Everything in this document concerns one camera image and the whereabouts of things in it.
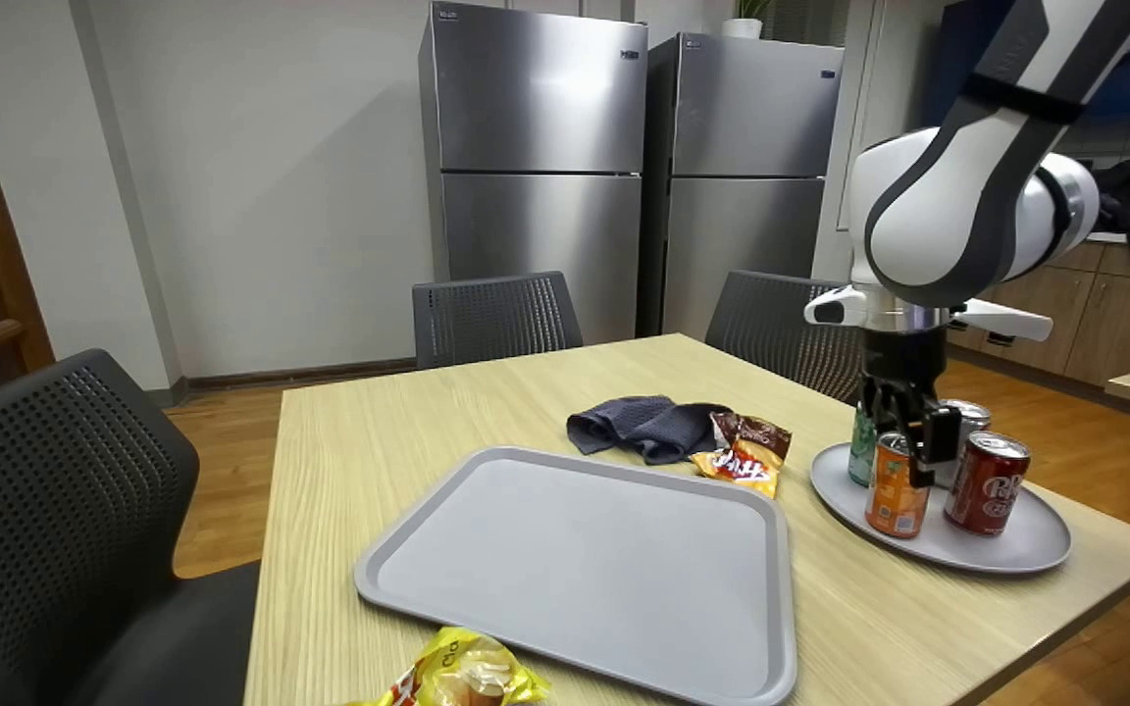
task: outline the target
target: stainless steel refrigerator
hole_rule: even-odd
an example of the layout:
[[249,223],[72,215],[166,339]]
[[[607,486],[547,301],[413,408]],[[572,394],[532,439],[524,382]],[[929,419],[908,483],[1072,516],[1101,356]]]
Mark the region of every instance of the stainless steel refrigerator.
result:
[[646,55],[638,333],[704,339],[735,269],[812,271],[840,62],[725,37]]
[[566,271],[587,340],[636,333],[642,24],[434,3],[434,278]]

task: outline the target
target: black chair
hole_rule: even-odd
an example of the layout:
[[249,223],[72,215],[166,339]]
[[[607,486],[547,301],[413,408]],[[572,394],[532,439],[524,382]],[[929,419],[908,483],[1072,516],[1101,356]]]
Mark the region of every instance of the black chair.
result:
[[105,352],[0,389],[0,706],[245,704],[259,565],[171,577],[196,467]]
[[579,344],[562,271],[413,288],[415,364],[463,364]]
[[867,374],[862,329],[807,325],[803,301],[832,283],[730,271],[705,340],[837,399],[855,399]]

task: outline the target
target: round tray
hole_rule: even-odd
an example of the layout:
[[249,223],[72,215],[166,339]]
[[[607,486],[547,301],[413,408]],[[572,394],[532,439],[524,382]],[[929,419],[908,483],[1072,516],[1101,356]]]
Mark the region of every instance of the round tray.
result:
[[950,568],[969,572],[1049,572],[1061,568],[1072,552],[1069,523],[1031,492],[1020,492],[999,539],[964,535],[963,525],[947,523],[950,492],[929,492],[923,535],[910,540],[888,539],[867,525],[867,486],[846,474],[846,444],[828,446],[812,461],[807,483],[815,497],[855,535]]

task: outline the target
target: plastic tray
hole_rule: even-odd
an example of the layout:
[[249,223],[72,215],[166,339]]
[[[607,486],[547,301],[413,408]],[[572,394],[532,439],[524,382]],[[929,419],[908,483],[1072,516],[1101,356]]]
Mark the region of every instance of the plastic tray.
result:
[[964,535],[963,525],[947,523],[947,497],[950,492],[929,492],[926,501],[926,523],[923,535],[910,540],[888,539],[867,525],[867,486],[861,486],[846,474],[846,444],[828,446],[812,461],[812,492],[815,497],[855,535],[929,561],[929,565],[950,565],[950,568],[969,568],[969,572],[1004,572],[1004,577],[1024,577],[1024,572],[1049,572],[1061,568],[1072,552],[1072,530],[1069,523],[1031,492],[1020,492],[1004,535],[999,539],[982,539]]
[[789,530],[723,483],[494,446],[378,540],[357,589],[666,699],[795,688]]

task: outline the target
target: chip bag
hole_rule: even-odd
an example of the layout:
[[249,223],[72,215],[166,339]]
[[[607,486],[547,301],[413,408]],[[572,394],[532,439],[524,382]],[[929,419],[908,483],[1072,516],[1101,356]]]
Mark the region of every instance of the chip bag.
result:
[[778,474],[789,461],[791,431],[736,414],[710,414],[710,424],[717,450],[692,454],[693,470],[778,497]]
[[395,688],[357,706],[532,706],[547,692],[502,642],[445,627]]

